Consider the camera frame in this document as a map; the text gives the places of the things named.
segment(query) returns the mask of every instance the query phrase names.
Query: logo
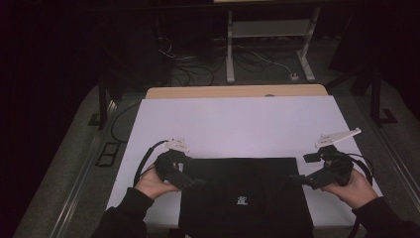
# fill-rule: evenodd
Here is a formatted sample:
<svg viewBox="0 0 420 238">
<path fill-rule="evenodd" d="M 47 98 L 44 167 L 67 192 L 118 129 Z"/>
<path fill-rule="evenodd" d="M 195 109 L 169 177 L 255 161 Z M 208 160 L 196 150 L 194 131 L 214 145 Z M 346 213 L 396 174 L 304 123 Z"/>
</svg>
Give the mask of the logo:
<svg viewBox="0 0 420 238">
<path fill-rule="evenodd" d="M 238 196 L 237 205 L 248 205 L 247 204 L 247 198 L 245 196 Z"/>
</svg>

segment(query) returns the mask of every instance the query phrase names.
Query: white paper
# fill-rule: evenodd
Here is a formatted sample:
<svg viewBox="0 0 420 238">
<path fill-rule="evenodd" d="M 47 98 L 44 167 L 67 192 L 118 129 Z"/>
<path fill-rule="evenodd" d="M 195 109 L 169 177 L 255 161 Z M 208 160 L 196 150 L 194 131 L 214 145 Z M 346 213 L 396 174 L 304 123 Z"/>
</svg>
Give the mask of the white paper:
<svg viewBox="0 0 420 238">
<path fill-rule="evenodd" d="M 194 159 L 294 157 L 299 172 L 309 175 L 321 169 L 322 163 L 307 164 L 303 155 L 317 152 L 315 143 L 321 135 L 347 130 L 332 96 L 145 99 L 108 207 L 121 202 L 145 152 L 162 140 L 183 138 L 188 156 Z M 336 147 L 360 154 L 353 138 Z M 157 147 L 145 168 L 165 151 Z M 374 189 L 380 194 L 376 184 Z M 336 196 L 309 186 L 304 186 L 304 192 L 315 226 L 353 225 L 354 214 Z M 145 221 L 176 226 L 180 196 L 181 192 L 171 192 L 158 198 Z"/>
</svg>

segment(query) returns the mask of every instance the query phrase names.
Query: black fabric case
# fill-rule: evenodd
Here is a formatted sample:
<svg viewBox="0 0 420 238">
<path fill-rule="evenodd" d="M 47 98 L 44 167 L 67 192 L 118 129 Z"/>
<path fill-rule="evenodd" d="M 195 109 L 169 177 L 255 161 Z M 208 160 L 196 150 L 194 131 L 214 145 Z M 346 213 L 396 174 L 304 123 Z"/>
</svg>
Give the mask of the black fabric case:
<svg viewBox="0 0 420 238">
<path fill-rule="evenodd" d="M 196 159 L 183 172 L 204 179 L 182 192 L 179 228 L 198 237 L 313 237 L 294 158 Z"/>
</svg>

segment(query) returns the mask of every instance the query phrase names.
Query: floor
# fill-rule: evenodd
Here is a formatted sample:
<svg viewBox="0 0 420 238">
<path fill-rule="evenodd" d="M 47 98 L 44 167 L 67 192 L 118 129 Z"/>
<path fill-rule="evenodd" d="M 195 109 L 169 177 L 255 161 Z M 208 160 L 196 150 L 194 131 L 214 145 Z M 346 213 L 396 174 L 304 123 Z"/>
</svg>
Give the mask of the floor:
<svg viewBox="0 0 420 238">
<path fill-rule="evenodd" d="M 308 60 L 316 82 L 326 84 L 341 75 L 328 69 L 340 39 L 314 40 Z M 298 38 L 248 39 L 234 42 L 236 85 L 308 83 L 297 61 Z M 215 57 L 202 59 L 177 53 L 170 86 L 226 85 L 224 40 L 215 41 Z M 291 81 L 289 71 L 300 79 Z M 396 124 L 378 128 L 369 118 L 370 93 L 354 96 L 350 78 L 330 91 L 350 128 L 362 133 L 355 139 L 366 158 L 374 165 L 375 179 L 392 208 L 404 219 L 420 223 L 419 155 L 420 122 L 404 106 L 397 91 L 386 82 L 381 87 L 381 107 L 389 109 Z M 88 126 L 98 113 L 98 90 L 93 88 L 80 105 L 52 165 L 43 180 L 15 237 L 89 237 L 105 210 L 114 177 L 144 94 L 127 94 L 111 102 L 109 120 L 103 130 Z M 150 237 L 165 237 L 167 230 L 151 227 Z M 322 228 L 315 237 L 345 237 L 349 227 Z M 361 230 L 358 237 L 363 237 Z"/>
</svg>

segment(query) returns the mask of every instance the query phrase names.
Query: white tag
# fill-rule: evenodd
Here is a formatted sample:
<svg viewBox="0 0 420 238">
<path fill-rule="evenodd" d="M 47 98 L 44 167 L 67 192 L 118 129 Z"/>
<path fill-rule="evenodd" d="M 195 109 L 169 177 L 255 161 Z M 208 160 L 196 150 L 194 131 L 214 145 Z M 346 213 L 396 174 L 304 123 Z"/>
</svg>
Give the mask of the white tag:
<svg viewBox="0 0 420 238">
<path fill-rule="evenodd" d="M 179 152 L 183 152 L 183 153 L 188 153 L 189 152 L 189 149 L 186 146 L 184 139 L 172 139 L 168 142 L 163 143 L 163 146 L 165 148 L 175 150 L 175 151 L 179 151 Z"/>
<path fill-rule="evenodd" d="M 347 139 L 349 137 L 356 136 L 360 132 L 361 132 L 361 129 L 356 128 L 356 130 L 353 130 L 353 131 L 339 132 L 339 133 L 321 136 L 321 138 L 315 144 L 315 148 L 319 149 L 321 147 L 333 145 L 334 143 L 343 141 L 344 139 Z"/>
</svg>

